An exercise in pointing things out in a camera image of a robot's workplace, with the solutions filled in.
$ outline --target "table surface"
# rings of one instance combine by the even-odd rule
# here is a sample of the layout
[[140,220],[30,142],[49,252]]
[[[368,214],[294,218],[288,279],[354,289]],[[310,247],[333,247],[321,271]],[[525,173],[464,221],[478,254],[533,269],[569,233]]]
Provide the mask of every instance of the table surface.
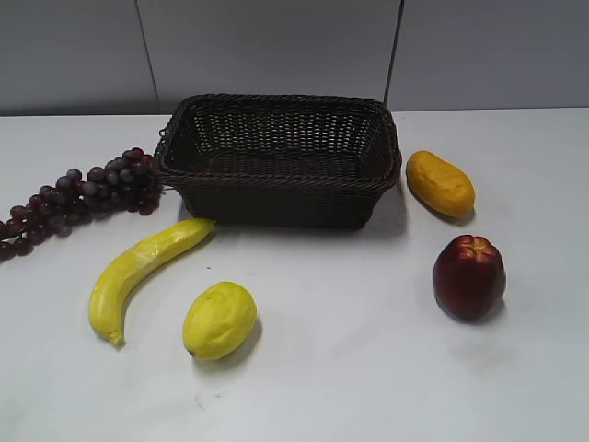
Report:
[[[589,110],[394,114],[421,149],[473,180],[476,217],[447,224],[387,192],[360,232],[219,227],[141,285],[116,351],[87,319],[101,272],[179,219],[119,214],[0,265],[2,441],[583,440],[589,406]],[[167,116],[0,119],[0,207],[70,167],[153,150]],[[460,234],[501,251],[505,308],[478,326],[433,299]],[[194,362],[181,327],[219,281],[246,286],[260,326],[227,358]]]

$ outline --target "woven texture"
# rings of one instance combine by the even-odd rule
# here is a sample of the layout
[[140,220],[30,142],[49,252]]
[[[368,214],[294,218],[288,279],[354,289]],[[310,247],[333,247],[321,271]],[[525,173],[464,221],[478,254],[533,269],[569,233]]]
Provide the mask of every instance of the woven texture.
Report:
[[157,177],[224,223],[360,228],[400,173],[390,112],[371,99],[195,96],[160,134]]

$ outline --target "apple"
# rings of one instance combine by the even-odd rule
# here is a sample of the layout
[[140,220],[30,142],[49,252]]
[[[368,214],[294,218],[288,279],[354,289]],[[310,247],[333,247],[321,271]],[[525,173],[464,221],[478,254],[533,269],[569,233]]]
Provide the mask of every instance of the apple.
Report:
[[503,297],[501,253],[484,237],[454,238],[435,261],[433,289],[450,316],[466,322],[481,319]]

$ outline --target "yellow lemon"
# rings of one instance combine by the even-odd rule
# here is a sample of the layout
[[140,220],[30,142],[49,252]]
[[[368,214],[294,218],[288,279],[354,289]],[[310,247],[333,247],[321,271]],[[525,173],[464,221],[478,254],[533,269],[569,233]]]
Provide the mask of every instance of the yellow lemon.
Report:
[[219,359],[246,340],[257,316],[248,290],[235,283],[215,284],[192,304],[184,320],[184,346],[194,357]]

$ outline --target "yellow banana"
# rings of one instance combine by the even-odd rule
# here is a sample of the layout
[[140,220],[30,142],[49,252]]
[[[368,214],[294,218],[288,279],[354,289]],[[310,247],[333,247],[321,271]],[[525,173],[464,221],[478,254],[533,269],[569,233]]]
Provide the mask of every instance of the yellow banana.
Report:
[[196,246],[213,228],[214,221],[209,219],[180,221],[115,259],[98,279],[90,298],[90,323],[96,333],[112,345],[123,345],[123,309],[133,288],[159,266]]

